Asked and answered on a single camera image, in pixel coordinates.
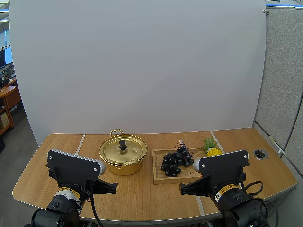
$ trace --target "pineapple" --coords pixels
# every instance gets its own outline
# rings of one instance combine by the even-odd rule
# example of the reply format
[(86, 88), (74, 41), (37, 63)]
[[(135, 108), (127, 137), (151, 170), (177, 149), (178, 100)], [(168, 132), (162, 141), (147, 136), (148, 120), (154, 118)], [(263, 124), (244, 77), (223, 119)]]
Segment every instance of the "pineapple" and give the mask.
[(215, 142), (213, 137), (211, 138), (207, 137), (205, 140), (202, 141), (205, 143), (205, 145), (202, 148), (207, 150), (206, 153), (208, 157), (222, 154), (222, 152), (218, 148), (216, 148), (218, 142)]

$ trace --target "gold pot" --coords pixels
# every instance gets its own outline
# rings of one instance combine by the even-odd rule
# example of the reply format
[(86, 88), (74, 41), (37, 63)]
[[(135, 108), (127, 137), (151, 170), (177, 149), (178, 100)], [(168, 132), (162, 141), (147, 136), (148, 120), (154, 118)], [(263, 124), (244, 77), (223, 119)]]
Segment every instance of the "gold pot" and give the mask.
[[(113, 135), (116, 131), (121, 132), (121, 135)], [(101, 144), (99, 152), (114, 174), (130, 175), (141, 168), (147, 145), (141, 138), (124, 135), (122, 130), (115, 129), (111, 131), (110, 138)]]

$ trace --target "yellow warning label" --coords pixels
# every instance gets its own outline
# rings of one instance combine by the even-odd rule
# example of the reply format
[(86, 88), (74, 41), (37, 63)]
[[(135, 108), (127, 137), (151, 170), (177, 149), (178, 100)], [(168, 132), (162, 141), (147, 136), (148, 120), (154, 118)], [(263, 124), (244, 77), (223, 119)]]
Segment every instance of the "yellow warning label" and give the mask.
[(238, 188), (238, 186), (234, 185), (234, 184), (229, 184), (223, 188), (221, 188), (218, 193), (215, 195), (214, 199), (218, 202), (219, 199), (221, 198), (221, 196), (227, 192), (228, 190), (232, 189), (232, 188)]
[[(64, 190), (69, 190), (69, 188), (66, 188), (66, 187), (63, 187), (63, 188), (60, 188), (59, 191), (64, 191)], [(75, 196), (77, 196), (78, 199), (80, 199), (80, 194), (77, 193), (75, 190), (71, 189), (70, 190)]]

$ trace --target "white backdrop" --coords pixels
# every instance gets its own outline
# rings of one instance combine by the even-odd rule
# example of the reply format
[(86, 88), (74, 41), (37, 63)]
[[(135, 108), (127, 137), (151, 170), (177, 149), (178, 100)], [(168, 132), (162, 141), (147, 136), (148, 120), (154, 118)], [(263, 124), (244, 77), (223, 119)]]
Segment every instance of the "white backdrop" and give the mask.
[(264, 0), (14, 0), (11, 46), (40, 144), (51, 133), (251, 127)]

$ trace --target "pot handle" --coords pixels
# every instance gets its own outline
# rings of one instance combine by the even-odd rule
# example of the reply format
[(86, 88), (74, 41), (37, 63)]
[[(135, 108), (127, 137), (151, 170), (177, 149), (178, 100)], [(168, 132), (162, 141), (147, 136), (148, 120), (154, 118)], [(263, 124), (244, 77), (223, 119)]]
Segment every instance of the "pot handle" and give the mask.
[(129, 165), (140, 165), (140, 162), (138, 162), (138, 160), (134, 160), (134, 161), (131, 161), (131, 162), (125, 162), (123, 163), (123, 165), (121, 167), (117, 167), (118, 169), (124, 169), (126, 166), (129, 166)]
[(116, 132), (116, 131), (121, 132), (121, 135), (123, 135), (123, 132), (122, 132), (121, 129), (115, 129), (115, 130), (112, 130), (112, 131), (110, 132), (110, 137), (113, 137), (113, 133)]

